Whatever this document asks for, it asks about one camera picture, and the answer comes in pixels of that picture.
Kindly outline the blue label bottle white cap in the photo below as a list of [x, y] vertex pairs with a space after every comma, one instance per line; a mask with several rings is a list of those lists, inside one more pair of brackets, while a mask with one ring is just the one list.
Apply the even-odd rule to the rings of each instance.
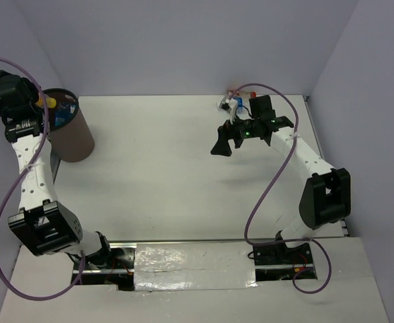
[[54, 128], [61, 128], [68, 120], [69, 115], [65, 112], [58, 111], [54, 115]]

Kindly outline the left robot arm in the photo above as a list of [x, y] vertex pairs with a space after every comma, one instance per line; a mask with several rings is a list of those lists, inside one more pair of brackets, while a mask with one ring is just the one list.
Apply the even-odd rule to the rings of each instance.
[[88, 266], [106, 268], [114, 259], [106, 237], [84, 230], [77, 216], [58, 201], [51, 145], [44, 136], [45, 113], [38, 100], [38, 90], [29, 79], [0, 71], [0, 118], [21, 177], [18, 212], [8, 217], [8, 226], [35, 256], [66, 253], [79, 259], [84, 253]]

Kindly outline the orange label bottle yellow cap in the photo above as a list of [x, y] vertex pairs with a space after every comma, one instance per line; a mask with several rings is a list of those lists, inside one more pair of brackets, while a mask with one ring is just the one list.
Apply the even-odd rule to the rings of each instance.
[[38, 101], [36, 102], [36, 105], [42, 107], [44, 103], [46, 103], [48, 108], [55, 108], [57, 105], [56, 100], [54, 98], [51, 98], [50, 96], [40, 96], [38, 98]]

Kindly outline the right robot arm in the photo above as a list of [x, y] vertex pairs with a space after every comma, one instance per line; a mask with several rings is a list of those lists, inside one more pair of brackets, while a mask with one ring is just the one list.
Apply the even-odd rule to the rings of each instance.
[[292, 166], [303, 181], [297, 215], [280, 230], [273, 242], [259, 245], [269, 250], [279, 262], [289, 263], [299, 248], [310, 242], [328, 224], [336, 223], [351, 212], [351, 177], [344, 168], [334, 168], [320, 157], [298, 134], [286, 116], [277, 116], [270, 96], [251, 98], [250, 117], [237, 115], [239, 103], [224, 99], [219, 108], [229, 113], [218, 129], [212, 155], [229, 157], [233, 142], [240, 148], [246, 139], [258, 138], [284, 157], [281, 169]]

